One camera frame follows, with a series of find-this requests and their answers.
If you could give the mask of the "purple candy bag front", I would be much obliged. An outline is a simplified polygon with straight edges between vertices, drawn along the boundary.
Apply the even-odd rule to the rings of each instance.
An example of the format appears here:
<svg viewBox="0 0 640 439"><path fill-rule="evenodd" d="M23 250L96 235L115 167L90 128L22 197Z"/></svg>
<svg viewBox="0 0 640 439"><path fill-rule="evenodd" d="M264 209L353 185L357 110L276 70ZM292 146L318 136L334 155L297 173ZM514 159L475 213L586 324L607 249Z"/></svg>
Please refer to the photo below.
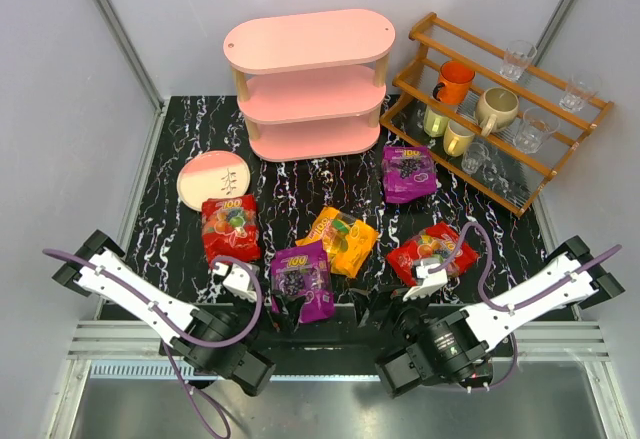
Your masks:
<svg viewBox="0 0 640 439"><path fill-rule="evenodd" d="M285 301L302 299L298 324L331 318L335 313L330 263L321 241L277 251L271 261L271 292Z"/></svg>

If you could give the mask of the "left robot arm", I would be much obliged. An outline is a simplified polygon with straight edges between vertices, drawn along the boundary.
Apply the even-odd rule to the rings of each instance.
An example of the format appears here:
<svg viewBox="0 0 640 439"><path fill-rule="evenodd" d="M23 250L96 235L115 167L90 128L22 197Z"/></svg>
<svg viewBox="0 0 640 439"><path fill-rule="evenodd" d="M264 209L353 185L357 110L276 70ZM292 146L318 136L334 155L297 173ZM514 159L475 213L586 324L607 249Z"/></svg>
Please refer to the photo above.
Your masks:
<svg viewBox="0 0 640 439"><path fill-rule="evenodd" d="M276 364L254 350L251 342L264 305L254 268L236 258L219 256L213 271L236 298L254 306L241 327L233 312L208 312L183 302L142 279L122 260L123 251L102 231L95 231L74 254L45 249L62 262L52 278L78 294L96 294L134 315L161 339L169 357L181 357L196 374L214 375L237 384L255 397L270 381Z"/></svg>

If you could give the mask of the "purple candy bag back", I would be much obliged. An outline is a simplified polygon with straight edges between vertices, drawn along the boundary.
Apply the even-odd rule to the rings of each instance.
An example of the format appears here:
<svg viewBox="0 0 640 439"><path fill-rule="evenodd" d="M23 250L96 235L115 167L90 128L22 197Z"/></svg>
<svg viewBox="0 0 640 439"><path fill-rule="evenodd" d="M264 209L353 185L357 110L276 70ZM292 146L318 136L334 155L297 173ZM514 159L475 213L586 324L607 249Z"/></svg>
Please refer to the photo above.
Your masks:
<svg viewBox="0 0 640 439"><path fill-rule="evenodd" d="M437 191L437 174L425 146L385 146L382 158L385 201L406 204Z"/></svg>

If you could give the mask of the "orange candy bag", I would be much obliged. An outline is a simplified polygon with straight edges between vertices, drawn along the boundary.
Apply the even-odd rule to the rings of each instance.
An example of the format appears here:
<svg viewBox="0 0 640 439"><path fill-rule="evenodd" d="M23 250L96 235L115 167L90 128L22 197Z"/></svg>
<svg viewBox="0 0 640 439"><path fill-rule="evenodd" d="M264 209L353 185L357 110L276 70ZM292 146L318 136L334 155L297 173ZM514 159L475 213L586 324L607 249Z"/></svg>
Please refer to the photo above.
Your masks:
<svg viewBox="0 0 640 439"><path fill-rule="evenodd" d="M308 234L297 239L295 244L304 246L320 241L327 254L331 273L355 279L378 236L379 233L364 221L325 206Z"/></svg>

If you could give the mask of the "purple candy bag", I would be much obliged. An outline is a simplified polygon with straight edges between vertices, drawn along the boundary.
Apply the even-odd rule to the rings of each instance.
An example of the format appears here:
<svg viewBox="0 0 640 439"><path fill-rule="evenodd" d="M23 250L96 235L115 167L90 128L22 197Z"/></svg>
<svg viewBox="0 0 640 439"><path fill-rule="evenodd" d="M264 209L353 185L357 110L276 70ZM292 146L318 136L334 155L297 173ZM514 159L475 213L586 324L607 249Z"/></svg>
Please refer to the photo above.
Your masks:
<svg viewBox="0 0 640 439"><path fill-rule="evenodd" d="M277 251L271 261L271 292L285 301L302 299L298 324L331 318L335 313L330 263L321 241Z"/></svg>
<svg viewBox="0 0 640 439"><path fill-rule="evenodd" d="M437 191L437 174L425 146L385 146L382 158L385 201L406 204Z"/></svg>

